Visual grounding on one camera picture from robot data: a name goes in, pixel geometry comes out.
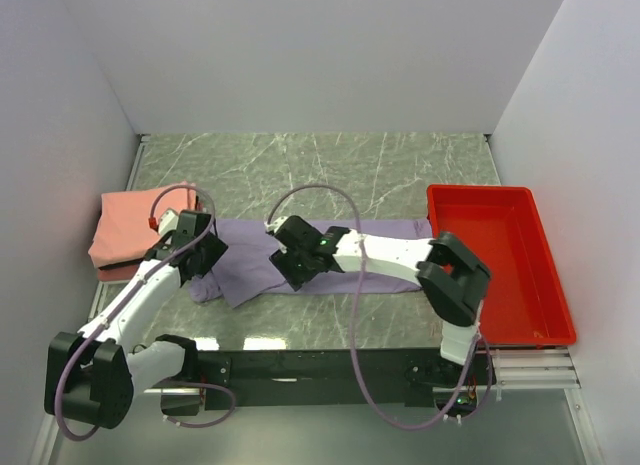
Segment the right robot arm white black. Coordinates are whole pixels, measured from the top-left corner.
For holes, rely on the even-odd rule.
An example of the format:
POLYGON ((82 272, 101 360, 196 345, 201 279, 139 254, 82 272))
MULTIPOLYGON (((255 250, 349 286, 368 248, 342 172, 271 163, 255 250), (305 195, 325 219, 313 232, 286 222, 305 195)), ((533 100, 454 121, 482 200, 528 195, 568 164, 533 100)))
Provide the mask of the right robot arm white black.
POLYGON ((321 232, 297 215, 266 225, 279 248, 270 262, 295 291, 325 273, 362 271, 418 286, 443 321, 439 372, 460 384, 474 371, 468 354, 479 335, 491 272, 455 235, 381 237, 331 226, 321 232))

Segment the purple t-shirt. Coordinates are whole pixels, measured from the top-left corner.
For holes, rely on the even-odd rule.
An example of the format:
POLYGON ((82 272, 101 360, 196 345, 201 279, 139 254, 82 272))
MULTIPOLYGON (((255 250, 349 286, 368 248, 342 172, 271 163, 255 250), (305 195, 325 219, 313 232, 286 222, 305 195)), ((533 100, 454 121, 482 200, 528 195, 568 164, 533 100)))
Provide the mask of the purple t-shirt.
MULTIPOLYGON (((355 229, 353 220, 311 220, 311 226, 321 233, 330 227, 355 229)), ((396 239, 428 239, 432 229, 427 219, 362 220, 364 233, 396 239)), ((279 251, 279 242, 267 234, 265 224, 256 220, 219 219, 219 238, 228 249, 213 268, 204 276, 194 277, 189 284, 191 299, 204 303, 224 298, 236 308, 262 294, 295 294, 285 276, 270 260, 279 251)), ((302 295, 346 294, 356 290, 359 260, 354 272, 341 273, 335 261, 323 257, 302 258, 292 262, 285 260, 285 272, 293 272, 293 278, 310 278, 297 290, 302 295)), ((362 294, 397 294, 419 290, 419 285, 386 275, 371 273, 367 265, 362 294)))

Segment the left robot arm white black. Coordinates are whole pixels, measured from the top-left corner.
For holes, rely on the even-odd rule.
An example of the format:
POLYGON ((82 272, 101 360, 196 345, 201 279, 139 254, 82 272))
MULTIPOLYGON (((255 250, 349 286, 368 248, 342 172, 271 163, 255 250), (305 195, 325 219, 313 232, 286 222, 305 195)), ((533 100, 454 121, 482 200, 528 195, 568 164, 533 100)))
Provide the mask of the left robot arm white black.
POLYGON ((194 340, 161 335, 139 353, 133 348, 161 306, 226 252, 214 225, 210 214, 181 212, 101 313, 77 332, 60 332, 50 342, 44 409, 68 438, 80 438, 69 430, 70 420, 93 431, 115 428, 138 395, 164 381, 196 385, 201 372, 194 340))

